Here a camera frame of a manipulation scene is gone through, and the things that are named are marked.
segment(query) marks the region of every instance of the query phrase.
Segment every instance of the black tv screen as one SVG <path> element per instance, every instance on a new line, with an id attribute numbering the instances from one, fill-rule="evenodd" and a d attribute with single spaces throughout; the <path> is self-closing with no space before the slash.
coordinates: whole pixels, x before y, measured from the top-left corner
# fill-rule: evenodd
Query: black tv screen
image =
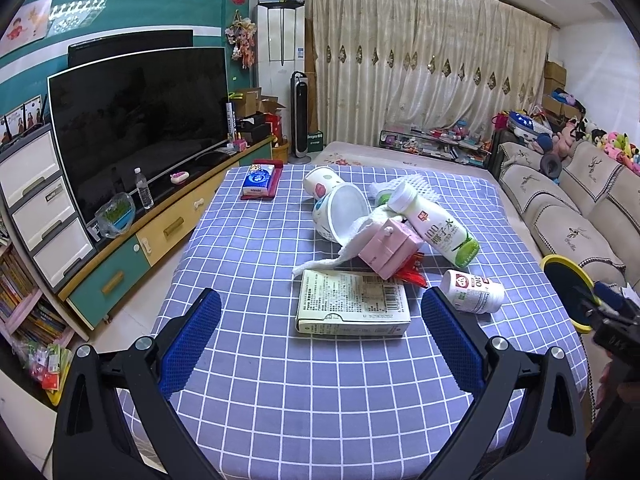
<path id="1" fill-rule="evenodd" d="M 146 30 L 106 36 L 97 40 L 69 45 L 68 67 L 73 68 L 106 57 L 180 46 L 193 46 L 193 31 L 191 29 Z"/>
<path id="2" fill-rule="evenodd" d="M 62 163 L 86 223 L 134 170 L 153 180 L 226 141 L 225 51 L 153 50 L 49 77 Z"/>

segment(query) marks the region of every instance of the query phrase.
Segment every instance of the yellow drawer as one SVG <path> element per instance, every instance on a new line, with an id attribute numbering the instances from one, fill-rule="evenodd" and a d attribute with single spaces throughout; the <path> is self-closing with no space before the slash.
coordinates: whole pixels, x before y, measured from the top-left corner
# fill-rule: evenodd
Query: yellow drawer
<path id="1" fill-rule="evenodd" d="M 236 162 L 227 170 L 237 166 Z M 196 227 L 209 207 L 216 190 L 222 184 L 227 170 L 221 171 L 190 191 L 137 232 L 136 235 L 149 265 L 158 263 L 175 244 Z"/>

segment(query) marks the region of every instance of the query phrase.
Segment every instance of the barcode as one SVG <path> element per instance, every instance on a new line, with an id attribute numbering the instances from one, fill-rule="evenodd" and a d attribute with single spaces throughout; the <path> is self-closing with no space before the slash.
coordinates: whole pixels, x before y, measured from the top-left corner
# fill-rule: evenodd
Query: barcode
<path id="1" fill-rule="evenodd" d="M 362 282 L 363 283 L 382 283 L 384 282 L 384 280 L 379 276 L 363 276 Z"/>
<path id="2" fill-rule="evenodd" d="M 396 288 L 394 286 L 383 285 L 382 290 L 385 293 L 385 306 L 387 310 L 398 310 L 400 305 L 398 304 L 398 295 L 396 294 Z"/>

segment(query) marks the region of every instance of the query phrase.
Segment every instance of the pink box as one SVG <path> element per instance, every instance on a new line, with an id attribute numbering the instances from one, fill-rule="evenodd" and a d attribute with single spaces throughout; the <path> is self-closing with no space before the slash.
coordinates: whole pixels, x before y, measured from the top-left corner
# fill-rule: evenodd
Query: pink box
<path id="1" fill-rule="evenodd" d="M 387 220 L 358 256 L 380 278 L 388 280 L 402 269 L 423 244 L 422 238 L 404 224 Z"/>

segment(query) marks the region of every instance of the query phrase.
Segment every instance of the white plastic bottle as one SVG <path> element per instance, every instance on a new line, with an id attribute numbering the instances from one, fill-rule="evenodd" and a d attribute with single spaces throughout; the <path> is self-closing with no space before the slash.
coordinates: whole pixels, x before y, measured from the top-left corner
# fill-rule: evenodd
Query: white plastic bottle
<path id="1" fill-rule="evenodd" d="M 445 272 L 439 288 L 461 312 L 494 314 L 504 303 L 504 287 L 500 283 L 459 270 Z"/>
<path id="2" fill-rule="evenodd" d="M 146 182 L 145 176 L 140 173 L 140 168 L 135 169 L 136 173 L 136 187 L 138 188 L 138 194 L 140 195 L 140 201 L 142 207 L 145 209 L 151 209 L 154 206 L 154 199 L 149 191 L 149 184 Z"/>
<path id="3" fill-rule="evenodd" d="M 478 241 L 445 209 L 403 182 L 387 205 L 407 217 L 416 232 L 456 267 L 466 267 L 480 250 Z"/>

